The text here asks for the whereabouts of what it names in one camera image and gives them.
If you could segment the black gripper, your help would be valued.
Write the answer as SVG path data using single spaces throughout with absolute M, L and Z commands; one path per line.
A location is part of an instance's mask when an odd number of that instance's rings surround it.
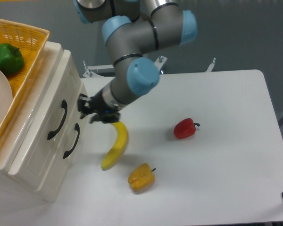
M 80 93 L 77 100 L 77 109 L 80 112 L 80 119 L 83 119 L 89 114 L 94 114 L 89 123 L 102 122 L 115 123 L 119 122 L 120 113 L 116 107 L 110 107 L 104 101 L 103 91 L 99 91 L 95 96 L 88 97 L 87 95 Z

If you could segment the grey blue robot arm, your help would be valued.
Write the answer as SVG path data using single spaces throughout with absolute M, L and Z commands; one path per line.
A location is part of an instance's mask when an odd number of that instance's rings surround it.
M 118 122 L 120 110 L 148 94 L 160 78 L 159 69 L 146 54 L 193 41 L 198 33 L 195 15 L 173 0 L 148 0 L 149 14 L 138 0 L 76 0 L 84 23 L 103 21 L 102 37 L 114 67 L 114 79 L 96 95 L 81 94 L 81 117 L 91 122 Z

